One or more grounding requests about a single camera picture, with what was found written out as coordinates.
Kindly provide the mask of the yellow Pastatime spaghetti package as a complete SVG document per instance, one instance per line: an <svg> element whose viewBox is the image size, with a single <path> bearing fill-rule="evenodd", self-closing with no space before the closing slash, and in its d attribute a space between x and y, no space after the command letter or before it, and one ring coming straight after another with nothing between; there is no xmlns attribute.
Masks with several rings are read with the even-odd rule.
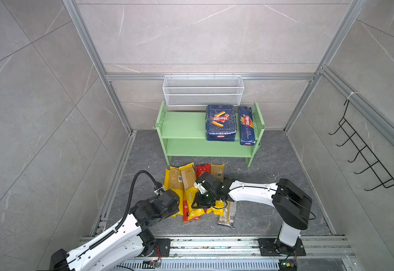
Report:
<svg viewBox="0 0 394 271"><path fill-rule="evenodd" d="M204 209L196 209L192 208L192 204L195 200L196 193L199 190L194 186L197 175L194 169L194 163L187 164L185 166L180 167L182 178L183 178L183 187L184 187L184 200L188 202L190 217L200 216L205 214Z"/></svg>

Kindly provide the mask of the clear brown spaghetti package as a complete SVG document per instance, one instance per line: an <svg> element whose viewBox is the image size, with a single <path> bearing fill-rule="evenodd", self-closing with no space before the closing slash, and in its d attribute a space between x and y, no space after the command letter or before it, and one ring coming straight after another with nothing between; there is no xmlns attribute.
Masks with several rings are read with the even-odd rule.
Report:
<svg viewBox="0 0 394 271"><path fill-rule="evenodd" d="M224 214L218 218L218 225L234 229L234 217L237 212L236 202L227 202L227 207L224 209Z"/></svg>

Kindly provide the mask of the blue Barilla pasta bag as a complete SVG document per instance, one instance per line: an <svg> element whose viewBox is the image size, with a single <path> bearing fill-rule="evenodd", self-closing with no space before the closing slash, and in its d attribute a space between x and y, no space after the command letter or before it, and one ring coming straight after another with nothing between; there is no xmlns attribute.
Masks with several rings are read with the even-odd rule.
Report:
<svg viewBox="0 0 394 271"><path fill-rule="evenodd" d="M234 142L237 123L233 105L208 105L206 109L206 139Z"/></svg>

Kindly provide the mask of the blue Barilla spaghetti box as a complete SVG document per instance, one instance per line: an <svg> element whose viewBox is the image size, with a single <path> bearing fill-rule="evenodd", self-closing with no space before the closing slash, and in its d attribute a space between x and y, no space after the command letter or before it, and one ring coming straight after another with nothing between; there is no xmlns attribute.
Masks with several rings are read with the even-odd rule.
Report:
<svg viewBox="0 0 394 271"><path fill-rule="evenodd" d="M254 123L252 118L252 108L246 106L238 107L240 144L243 146L254 146L256 143Z"/></svg>

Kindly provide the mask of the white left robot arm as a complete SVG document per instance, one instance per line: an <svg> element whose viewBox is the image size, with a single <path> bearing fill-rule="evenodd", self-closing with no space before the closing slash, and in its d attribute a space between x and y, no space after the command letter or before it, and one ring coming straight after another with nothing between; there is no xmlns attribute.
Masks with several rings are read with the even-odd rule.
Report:
<svg viewBox="0 0 394 271"><path fill-rule="evenodd" d="M177 213L179 204L180 196L171 189L138 201L124 221L69 252L64 249L55 252L49 270L108 271L130 258L151 254L156 239L149 227Z"/></svg>

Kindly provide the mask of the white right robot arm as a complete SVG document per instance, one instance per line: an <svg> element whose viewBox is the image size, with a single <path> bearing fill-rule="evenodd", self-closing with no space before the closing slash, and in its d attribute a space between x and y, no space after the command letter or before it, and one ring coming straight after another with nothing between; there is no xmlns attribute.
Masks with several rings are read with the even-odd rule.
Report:
<svg viewBox="0 0 394 271"><path fill-rule="evenodd" d="M274 241L260 239L261 252L272 251L279 255L297 253L302 245L300 234L308 228L312 199L288 179L281 178L277 183L253 184L232 178L223 182L209 173L202 174L194 184L198 189L189 203L190 209L208 210L215 208L217 202L226 209L229 202L255 202L266 204L277 210L283 219L278 237Z"/></svg>

